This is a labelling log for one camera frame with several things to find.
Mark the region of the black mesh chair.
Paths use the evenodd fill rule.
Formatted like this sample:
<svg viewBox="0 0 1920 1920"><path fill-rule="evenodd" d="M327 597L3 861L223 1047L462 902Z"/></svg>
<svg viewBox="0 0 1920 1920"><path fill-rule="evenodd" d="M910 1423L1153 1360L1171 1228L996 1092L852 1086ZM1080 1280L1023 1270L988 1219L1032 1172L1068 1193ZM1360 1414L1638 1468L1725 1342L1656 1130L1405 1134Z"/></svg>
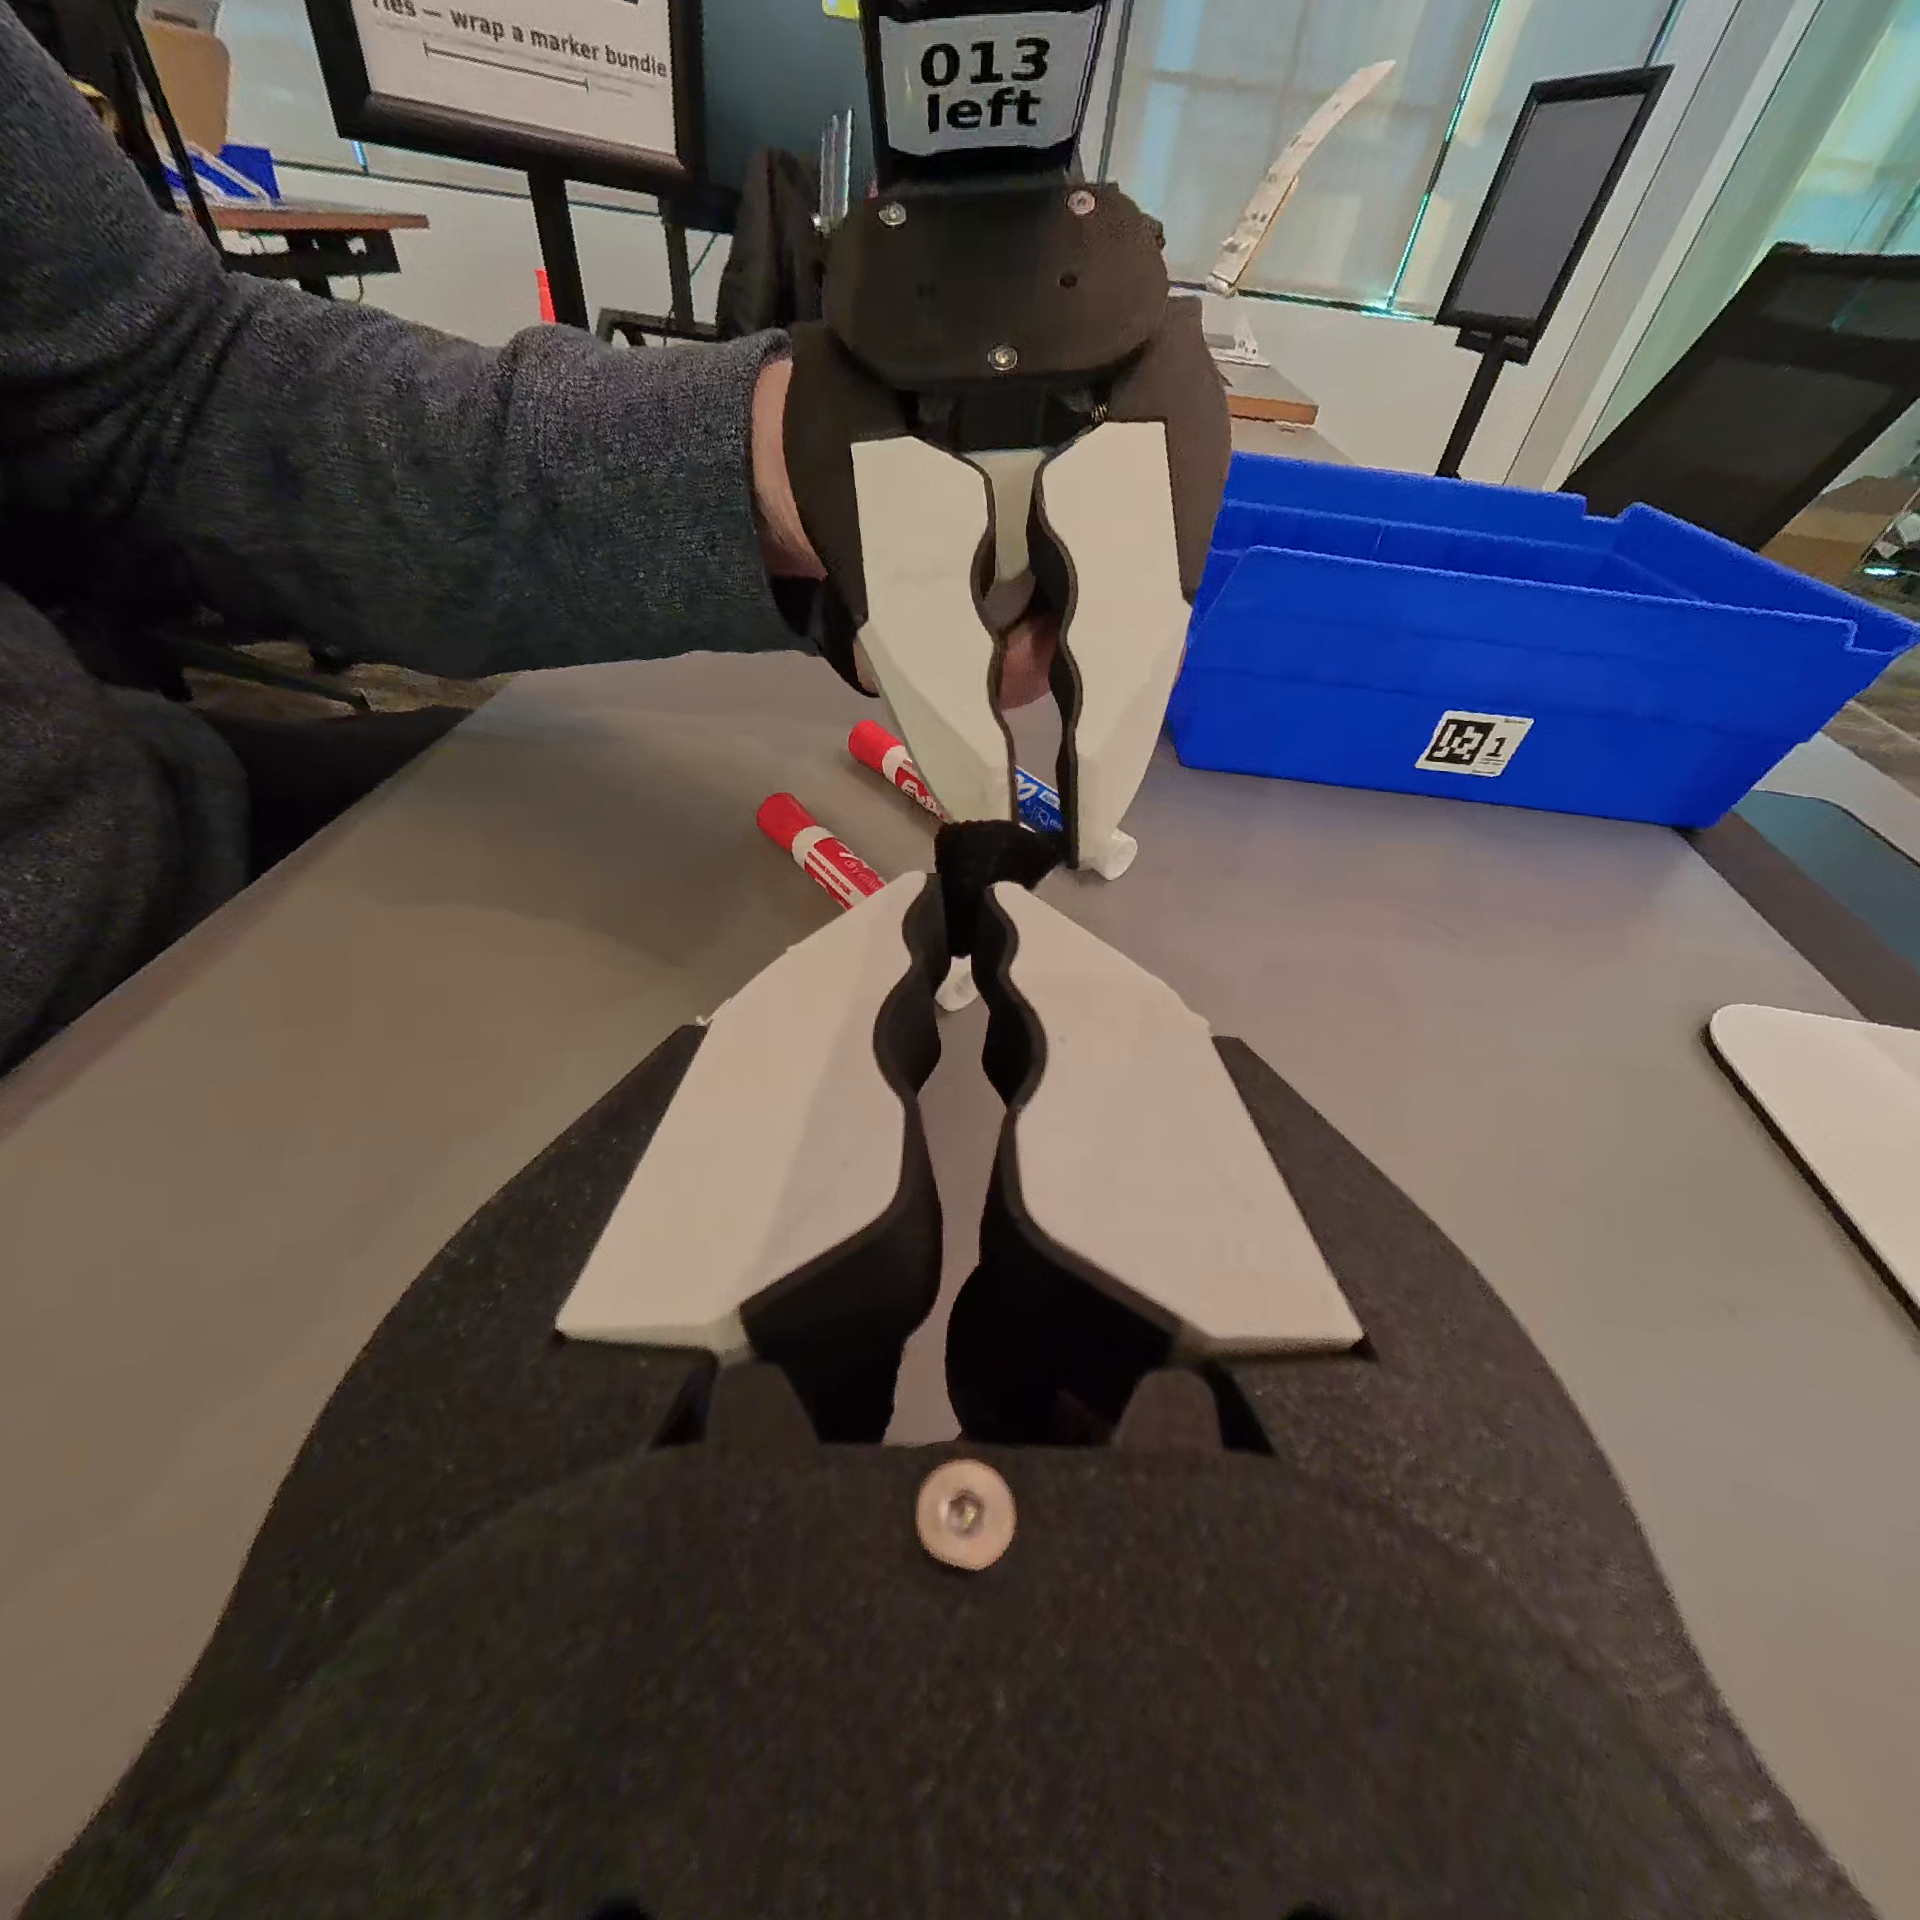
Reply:
<svg viewBox="0 0 1920 1920"><path fill-rule="evenodd" d="M1563 481L1760 551L1918 402L1918 254L1773 244Z"/></svg>

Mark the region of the framed sign on stand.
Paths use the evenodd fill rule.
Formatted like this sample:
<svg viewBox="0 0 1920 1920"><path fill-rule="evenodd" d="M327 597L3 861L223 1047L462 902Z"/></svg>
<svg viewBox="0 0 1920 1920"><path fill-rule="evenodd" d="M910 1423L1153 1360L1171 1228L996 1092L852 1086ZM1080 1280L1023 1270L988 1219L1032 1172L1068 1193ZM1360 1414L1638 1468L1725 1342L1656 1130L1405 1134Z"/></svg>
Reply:
<svg viewBox="0 0 1920 1920"><path fill-rule="evenodd" d="M559 325L590 328L567 184L643 193L690 325L683 217L710 188L703 4L304 4L341 138L527 178Z"/></svg>

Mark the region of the black tablet on stand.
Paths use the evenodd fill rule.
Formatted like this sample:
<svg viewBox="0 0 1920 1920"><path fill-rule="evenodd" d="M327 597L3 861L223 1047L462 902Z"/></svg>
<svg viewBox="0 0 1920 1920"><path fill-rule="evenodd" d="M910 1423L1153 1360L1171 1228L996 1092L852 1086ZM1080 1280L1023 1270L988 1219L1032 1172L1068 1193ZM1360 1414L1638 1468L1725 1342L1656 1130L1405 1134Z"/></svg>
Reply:
<svg viewBox="0 0 1920 1920"><path fill-rule="evenodd" d="M1434 315L1476 355L1435 475L1463 474L1497 376L1549 331L1669 73L1656 63L1530 84Z"/></svg>

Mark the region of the person's left forearm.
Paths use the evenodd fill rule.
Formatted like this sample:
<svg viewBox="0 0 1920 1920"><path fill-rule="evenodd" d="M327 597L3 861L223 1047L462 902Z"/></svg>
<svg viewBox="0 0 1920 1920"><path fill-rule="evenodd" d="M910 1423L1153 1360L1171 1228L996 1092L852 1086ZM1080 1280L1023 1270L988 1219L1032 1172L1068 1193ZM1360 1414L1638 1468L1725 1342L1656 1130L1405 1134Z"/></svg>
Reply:
<svg viewBox="0 0 1920 1920"><path fill-rule="evenodd" d="M264 605L228 582L218 608L441 675L810 648L810 585L766 576L752 502L752 389L786 336L480 348L308 304L243 470L304 545L264 564Z"/></svg>

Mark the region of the white slanted strip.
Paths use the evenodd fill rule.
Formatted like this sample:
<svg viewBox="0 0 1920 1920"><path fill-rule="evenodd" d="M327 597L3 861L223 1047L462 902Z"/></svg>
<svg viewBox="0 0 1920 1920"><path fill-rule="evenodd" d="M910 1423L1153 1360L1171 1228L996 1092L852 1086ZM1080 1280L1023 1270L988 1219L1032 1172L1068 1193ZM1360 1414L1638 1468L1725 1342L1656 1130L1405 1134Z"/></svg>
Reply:
<svg viewBox="0 0 1920 1920"><path fill-rule="evenodd" d="M1280 156L1264 166L1261 183L1246 195L1246 204L1235 214L1235 227L1217 244L1210 271L1205 280L1207 293L1234 298L1256 264L1257 251L1264 246L1273 227L1280 221L1283 206L1300 193L1300 183L1310 166L1310 159L1319 153L1319 145L1331 138L1331 130L1342 128L1342 119L1364 104L1380 84L1394 77L1398 63L1371 63L1360 67L1348 79L1342 79L1314 111L1310 119L1283 141Z"/></svg>

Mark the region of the black jacket on chair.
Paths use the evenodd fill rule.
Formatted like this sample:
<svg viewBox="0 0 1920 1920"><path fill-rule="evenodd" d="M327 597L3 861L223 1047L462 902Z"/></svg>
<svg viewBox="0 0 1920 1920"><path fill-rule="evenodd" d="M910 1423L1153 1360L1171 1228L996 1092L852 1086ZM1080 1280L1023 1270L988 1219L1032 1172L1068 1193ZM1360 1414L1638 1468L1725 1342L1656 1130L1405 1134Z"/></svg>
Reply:
<svg viewBox="0 0 1920 1920"><path fill-rule="evenodd" d="M736 206L730 251L715 286L712 331L740 341L761 331L827 319L827 237L817 159L755 149Z"/></svg>

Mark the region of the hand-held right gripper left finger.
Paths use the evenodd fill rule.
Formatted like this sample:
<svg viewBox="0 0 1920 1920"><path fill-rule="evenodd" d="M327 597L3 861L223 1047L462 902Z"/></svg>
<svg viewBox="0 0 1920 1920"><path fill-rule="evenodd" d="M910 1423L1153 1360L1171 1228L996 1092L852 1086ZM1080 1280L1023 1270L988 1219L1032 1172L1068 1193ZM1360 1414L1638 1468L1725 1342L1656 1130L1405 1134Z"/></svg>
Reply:
<svg viewBox="0 0 1920 1920"><path fill-rule="evenodd" d="M941 885L906 874L724 1001L558 1311L567 1342L776 1360L829 1327L855 1244L913 1222L895 1339L932 1309L941 1216L921 1092L941 1059Z"/></svg>

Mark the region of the blue dry-erase marker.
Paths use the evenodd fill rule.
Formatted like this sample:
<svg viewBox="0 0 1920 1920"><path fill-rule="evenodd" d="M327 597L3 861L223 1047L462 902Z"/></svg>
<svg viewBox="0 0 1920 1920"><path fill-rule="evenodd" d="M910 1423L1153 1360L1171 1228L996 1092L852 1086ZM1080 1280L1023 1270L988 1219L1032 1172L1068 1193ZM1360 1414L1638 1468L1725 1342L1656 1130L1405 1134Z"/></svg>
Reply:
<svg viewBox="0 0 1920 1920"><path fill-rule="evenodd" d="M1013 768L1013 804L1020 804L1020 822L1027 830L1067 845L1067 804L1052 781L1045 781L1041 776L1027 768ZM1120 881L1135 859L1140 859L1140 841L1115 830L1097 850L1085 859L1085 869L1103 881Z"/></svg>

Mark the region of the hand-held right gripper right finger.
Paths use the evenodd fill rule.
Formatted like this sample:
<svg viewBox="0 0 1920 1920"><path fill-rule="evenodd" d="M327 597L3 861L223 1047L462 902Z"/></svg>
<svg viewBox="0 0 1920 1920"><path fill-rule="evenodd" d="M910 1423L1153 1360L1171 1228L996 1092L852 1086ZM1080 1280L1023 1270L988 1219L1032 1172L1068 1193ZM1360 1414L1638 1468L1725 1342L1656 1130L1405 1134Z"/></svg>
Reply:
<svg viewBox="0 0 1920 1920"><path fill-rule="evenodd" d="M999 881L982 1064L1013 1244L1201 1356L1348 1354L1360 1321L1205 1022L1163 979Z"/></svg>

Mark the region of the person's left hand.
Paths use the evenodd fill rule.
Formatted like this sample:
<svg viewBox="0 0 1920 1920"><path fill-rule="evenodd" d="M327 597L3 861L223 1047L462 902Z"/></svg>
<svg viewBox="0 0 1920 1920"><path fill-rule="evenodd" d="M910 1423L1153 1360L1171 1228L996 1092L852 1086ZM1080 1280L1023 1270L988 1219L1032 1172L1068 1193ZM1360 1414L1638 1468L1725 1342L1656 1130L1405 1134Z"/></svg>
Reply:
<svg viewBox="0 0 1920 1920"><path fill-rule="evenodd" d="M776 582L827 582L827 564L803 533L800 502L786 470L786 399L792 389L792 355L776 355L755 371L752 389L752 502L763 566ZM999 624L999 703L1027 709L1052 690L1057 651L1057 619L1029 591L1020 619Z"/></svg>

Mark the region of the red dry-erase marker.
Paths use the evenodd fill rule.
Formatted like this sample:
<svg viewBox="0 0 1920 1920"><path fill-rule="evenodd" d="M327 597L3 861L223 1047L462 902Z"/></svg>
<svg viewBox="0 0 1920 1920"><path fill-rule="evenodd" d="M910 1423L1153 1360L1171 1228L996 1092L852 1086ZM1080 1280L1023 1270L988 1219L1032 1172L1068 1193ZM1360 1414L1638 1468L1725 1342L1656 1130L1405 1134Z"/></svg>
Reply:
<svg viewBox="0 0 1920 1920"><path fill-rule="evenodd" d="M950 810L938 804L906 741L892 727L860 719L849 736L849 754L906 799L921 804L935 822L950 822Z"/></svg>
<svg viewBox="0 0 1920 1920"><path fill-rule="evenodd" d="M790 950L710 1027L744 1027L781 1040L807 1034L827 1042L829 1034L873 1022L895 987L932 994L938 1010L980 1001L972 960L952 950L935 874L910 869L884 881L792 794L766 795L755 830L845 908L845 920Z"/></svg>

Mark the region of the wood-edged table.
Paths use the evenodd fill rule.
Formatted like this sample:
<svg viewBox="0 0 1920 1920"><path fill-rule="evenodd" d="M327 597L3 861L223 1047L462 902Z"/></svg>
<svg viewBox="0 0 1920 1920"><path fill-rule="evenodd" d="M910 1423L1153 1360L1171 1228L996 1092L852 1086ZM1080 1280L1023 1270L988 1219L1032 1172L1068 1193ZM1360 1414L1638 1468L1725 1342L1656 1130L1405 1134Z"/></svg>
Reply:
<svg viewBox="0 0 1920 1920"><path fill-rule="evenodd" d="M200 201L173 193L178 211L215 244L235 275L293 284L336 298L336 280L395 275L395 237L424 231L430 217L381 206L330 206L289 201Z"/></svg>

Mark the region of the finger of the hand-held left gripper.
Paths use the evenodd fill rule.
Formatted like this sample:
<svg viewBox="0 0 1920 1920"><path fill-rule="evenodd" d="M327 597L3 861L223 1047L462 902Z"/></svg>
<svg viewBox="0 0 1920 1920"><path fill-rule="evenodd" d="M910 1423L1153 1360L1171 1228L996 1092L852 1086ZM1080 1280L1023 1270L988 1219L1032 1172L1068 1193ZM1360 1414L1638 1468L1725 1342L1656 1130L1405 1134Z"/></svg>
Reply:
<svg viewBox="0 0 1920 1920"><path fill-rule="evenodd" d="M993 488L915 436L852 447L866 624L860 642L924 787L952 822L1013 817L996 637L980 608Z"/></svg>
<svg viewBox="0 0 1920 1920"><path fill-rule="evenodd" d="M1108 853L1153 765L1190 597L1161 419L1112 419L1035 474L1035 579L1057 612L1057 795L1068 865Z"/></svg>

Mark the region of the white board with dark edge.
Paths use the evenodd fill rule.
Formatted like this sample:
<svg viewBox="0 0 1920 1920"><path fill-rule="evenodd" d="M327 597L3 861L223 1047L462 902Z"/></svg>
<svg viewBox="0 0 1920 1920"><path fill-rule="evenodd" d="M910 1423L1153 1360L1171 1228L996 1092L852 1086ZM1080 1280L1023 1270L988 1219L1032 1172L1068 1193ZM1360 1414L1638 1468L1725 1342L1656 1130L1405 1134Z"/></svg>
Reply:
<svg viewBox="0 0 1920 1920"><path fill-rule="evenodd" d="M1918 1311L1918 1028L1729 1005L1706 1042Z"/></svg>

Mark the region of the blue plastic bin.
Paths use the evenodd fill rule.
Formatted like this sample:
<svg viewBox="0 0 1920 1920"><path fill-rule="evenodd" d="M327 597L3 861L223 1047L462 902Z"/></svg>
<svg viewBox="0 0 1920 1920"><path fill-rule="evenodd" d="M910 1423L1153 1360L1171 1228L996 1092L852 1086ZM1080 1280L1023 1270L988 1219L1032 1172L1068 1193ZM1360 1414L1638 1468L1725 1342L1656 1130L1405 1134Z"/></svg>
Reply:
<svg viewBox="0 0 1920 1920"><path fill-rule="evenodd" d="M1706 830L1913 648L1651 505L1235 451L1166 732L1196 770Z"/></svg>

